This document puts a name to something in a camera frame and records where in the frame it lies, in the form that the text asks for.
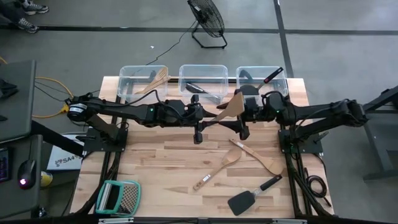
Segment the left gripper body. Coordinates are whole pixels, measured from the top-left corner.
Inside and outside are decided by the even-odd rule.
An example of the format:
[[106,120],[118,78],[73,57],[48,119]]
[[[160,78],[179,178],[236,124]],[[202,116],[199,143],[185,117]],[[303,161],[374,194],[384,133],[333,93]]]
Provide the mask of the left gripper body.
[[168,126],[193,127],[194,144],[203,142],[200,131],[200,121],[203,119],[203,107],[199,102],[199,96],[193,95],[190,103],[185,105],[181,100],[165,100],[161,102],[164,111],[164,120]]

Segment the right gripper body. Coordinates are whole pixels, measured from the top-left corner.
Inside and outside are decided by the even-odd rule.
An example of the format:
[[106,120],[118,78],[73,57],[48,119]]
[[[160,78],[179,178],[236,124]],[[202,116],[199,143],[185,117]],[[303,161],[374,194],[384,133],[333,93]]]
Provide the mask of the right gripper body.
[[271,122],[284,109],[285,98],[279,91],[270,91],[261,95],[261,105],[258,105],[255,97],[244,100],[244,111],[239,115],[242,122],[242,130],[239,132],[240,140],[246,140],[249,135],[249,128],[246,123]]

